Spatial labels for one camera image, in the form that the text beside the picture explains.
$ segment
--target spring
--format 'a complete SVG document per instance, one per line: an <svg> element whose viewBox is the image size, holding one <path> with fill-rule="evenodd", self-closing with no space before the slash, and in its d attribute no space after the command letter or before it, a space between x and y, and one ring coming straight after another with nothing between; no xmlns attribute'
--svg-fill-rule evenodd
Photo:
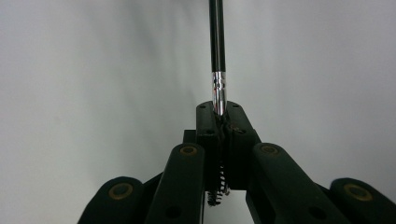
<svg viewBox="0 0 396 224"><path fill-rule="evenodd" d="M219 186L218 190L210 190L207 193L207 204L209 206L216 206L221 204L220 200L221 197L224 195L228 196L230 194L230 188L226 182L225 178L225 169L224 169L224 164L221 161L219 165Z"/></svg>

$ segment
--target bolt hole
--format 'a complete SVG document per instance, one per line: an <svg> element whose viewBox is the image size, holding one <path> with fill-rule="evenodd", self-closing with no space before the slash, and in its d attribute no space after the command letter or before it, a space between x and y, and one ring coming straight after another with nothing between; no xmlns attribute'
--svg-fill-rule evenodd
<svg viewBox="0 0 396 224"><path fill-rule="evenodd" d="M166 209L165 214L169 218L178 218L181 215L181 209L178 206L170 206Z"/></svg>
<svg viewBox="0 0 396 224"><path fill-rule="evenodd" d="M326 219L326 213L318 207L315 207L315 206L309 207L308 211L309 211L309 214L311 214L311 216L316 219L319 219L319 220Z"/></svg>
<svg viewBox="0 0 396 224"><path fill-rule="evenodd" d="M269 155L273 155L273 156L275 156L275 155L277 155L279 153L279 150L277 150L276 147L267 146L267 145L262 146L261 150L262 150L263 153L266 153L266 154L269 154Z"/></svg>
<svg viewBox="0 0 396 224"><path fill-rule="evenodd" d="M108 192L108 196L110 196L110 198L114 200L122 200L128 197L132 193L132 191L134 191L134 188L131 184L119 183L110 189L110 191Z"/></svg>
<svg viewBox="0 0 396 224"><path fill-rule="evenodd" d="M344 185L344 190L346 191L346 194L359 201L368 202L373 199L373 195L367 189L355 184Z"/></svg>
<svg viewBox="0 0 396 224"><path fill-rule="evenodd" d="M197 153L197 148L196 147L186 146L186 147L183 147L180 150L180 153L185 155L185 156L193 156L193 155L195 155Z"/></svg>

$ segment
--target white backdrop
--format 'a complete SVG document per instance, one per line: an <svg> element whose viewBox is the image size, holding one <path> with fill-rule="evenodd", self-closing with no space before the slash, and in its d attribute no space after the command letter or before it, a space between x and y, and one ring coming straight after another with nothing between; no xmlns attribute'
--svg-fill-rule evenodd
<svg viewBox="0 0 396 224"><path fill-rule="evenodd" d="M396 2L224 1L229 100L329 187L396 201ZM0 222L76 223L211 99L207 0L0 1ZM205 223L251 223L243 192Z"/></svg>

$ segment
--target metal screwdriver tip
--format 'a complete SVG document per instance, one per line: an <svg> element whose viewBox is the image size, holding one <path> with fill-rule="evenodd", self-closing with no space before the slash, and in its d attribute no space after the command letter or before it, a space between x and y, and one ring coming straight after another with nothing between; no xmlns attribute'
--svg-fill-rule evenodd
<svg viewBox="0 0 396 224"><path fill-rule="evenodd" d="M225 72L213 72L213 109L222 116L227 106Z"/></svg>

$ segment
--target screwdriver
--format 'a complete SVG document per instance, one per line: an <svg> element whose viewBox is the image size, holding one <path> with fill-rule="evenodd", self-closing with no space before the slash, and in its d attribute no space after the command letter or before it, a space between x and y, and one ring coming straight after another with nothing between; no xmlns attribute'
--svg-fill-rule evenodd
<svg viewBox="0 0 396 224"><path fill-rule="evenodd" d="M213 110L221 120L226 111L226 76L222 0L209 0Z"/></svg>

